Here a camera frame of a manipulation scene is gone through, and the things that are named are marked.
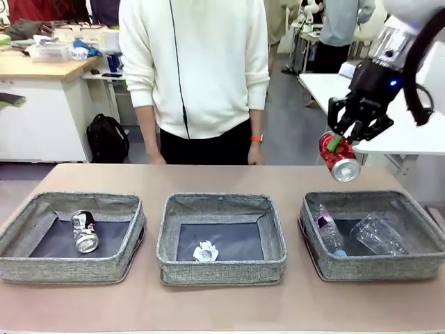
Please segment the person's left hand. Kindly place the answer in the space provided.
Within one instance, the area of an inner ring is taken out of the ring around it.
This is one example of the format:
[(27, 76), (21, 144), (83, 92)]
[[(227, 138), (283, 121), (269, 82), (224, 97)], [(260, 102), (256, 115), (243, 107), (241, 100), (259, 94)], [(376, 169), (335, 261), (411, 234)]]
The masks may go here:
[(251, 142), (248, 152), (248, 164), (250, 166), (261, 166), (264, 162), (261, 143)]

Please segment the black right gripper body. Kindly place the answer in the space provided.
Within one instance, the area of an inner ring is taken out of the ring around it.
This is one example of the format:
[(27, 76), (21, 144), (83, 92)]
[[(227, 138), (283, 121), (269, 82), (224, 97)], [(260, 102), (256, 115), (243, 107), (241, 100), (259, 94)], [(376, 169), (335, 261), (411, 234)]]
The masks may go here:
[(349, 122), (373, 122), (385, 117), (393, 122), (387, 115), (387, 109), (402, 87), (401, 71), (365, 59), (355, 68), (342, 118)]

